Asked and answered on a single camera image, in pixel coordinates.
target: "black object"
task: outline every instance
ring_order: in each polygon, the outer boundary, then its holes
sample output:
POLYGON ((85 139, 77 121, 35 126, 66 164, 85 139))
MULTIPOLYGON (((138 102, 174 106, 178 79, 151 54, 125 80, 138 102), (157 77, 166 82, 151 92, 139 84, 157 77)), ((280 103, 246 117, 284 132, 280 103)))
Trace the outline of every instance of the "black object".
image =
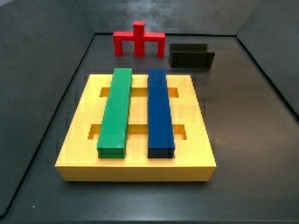
POLYGON ((215 52, 207 52, 207 44, 171 44, 171 67, 211 68, 215 52))

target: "yellow block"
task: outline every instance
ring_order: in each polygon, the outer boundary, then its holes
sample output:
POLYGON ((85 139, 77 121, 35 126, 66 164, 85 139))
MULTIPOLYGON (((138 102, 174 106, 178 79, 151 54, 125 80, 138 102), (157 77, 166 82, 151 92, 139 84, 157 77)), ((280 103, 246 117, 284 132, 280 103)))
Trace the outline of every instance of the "yellow block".
POLYGON ((147 75, 134 75, 126 158, 99 158, 111 74, 93 74, 57 168, 67 181, 209 181, 217 168, 190 75, 167 75, 175 158, 147 158, 147 75))

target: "red object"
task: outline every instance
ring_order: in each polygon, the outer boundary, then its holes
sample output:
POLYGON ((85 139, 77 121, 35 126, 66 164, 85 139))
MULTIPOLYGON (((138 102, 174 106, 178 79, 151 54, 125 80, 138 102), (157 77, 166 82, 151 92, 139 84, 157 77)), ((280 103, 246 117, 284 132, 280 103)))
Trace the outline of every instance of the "red object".
POLYGON ((115 31, 114 33, 114 44, 115 44, 115 55, 123 56, 123 41, 135 42, 135 56, 146 56, 146 42, 158 43, 158 58, 165 57, 165 33, 162 32, 146 32, 146 22, 134 22, 134 31, 115 31))

